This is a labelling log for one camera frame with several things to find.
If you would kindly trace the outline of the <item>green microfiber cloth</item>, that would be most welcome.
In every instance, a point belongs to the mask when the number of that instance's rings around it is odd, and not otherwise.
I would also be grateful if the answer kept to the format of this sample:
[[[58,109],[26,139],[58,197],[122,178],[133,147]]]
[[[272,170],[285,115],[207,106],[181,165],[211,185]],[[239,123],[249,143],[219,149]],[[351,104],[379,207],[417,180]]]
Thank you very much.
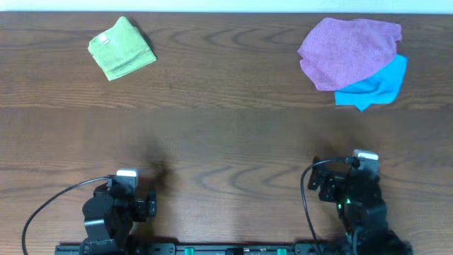
[[[118,67],[137,55],[152,52],[139,30],[121,16],[112,28],[94,37],[88,44],[88,51],[102,69]]]

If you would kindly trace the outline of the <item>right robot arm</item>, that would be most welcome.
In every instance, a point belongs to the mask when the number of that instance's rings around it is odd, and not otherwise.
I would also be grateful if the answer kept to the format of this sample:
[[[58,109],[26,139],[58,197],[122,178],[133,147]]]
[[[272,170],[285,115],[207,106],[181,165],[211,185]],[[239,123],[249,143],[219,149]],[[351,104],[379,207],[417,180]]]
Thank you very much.
[[[346,238],[332,249],[337,254],[408,255],[413,249],[398,238],[386,220],[387,206],[379,186],[379,157],[314,158],[301,176],[311,172],[307,188],[319,200],[336,204]]]

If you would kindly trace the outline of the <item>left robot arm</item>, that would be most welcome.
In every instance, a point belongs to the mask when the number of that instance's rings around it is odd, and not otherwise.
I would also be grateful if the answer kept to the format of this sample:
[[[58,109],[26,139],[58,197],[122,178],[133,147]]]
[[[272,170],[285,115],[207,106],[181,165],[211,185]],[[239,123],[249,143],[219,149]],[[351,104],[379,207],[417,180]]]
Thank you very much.
[[[150,184],[147,196],[139,198],[135,176],[110,175],[105,179],[82,207],[87,238],[79,245],[79,253],[133,254],[130,231],[135,222],[156,215],[156,190]]]

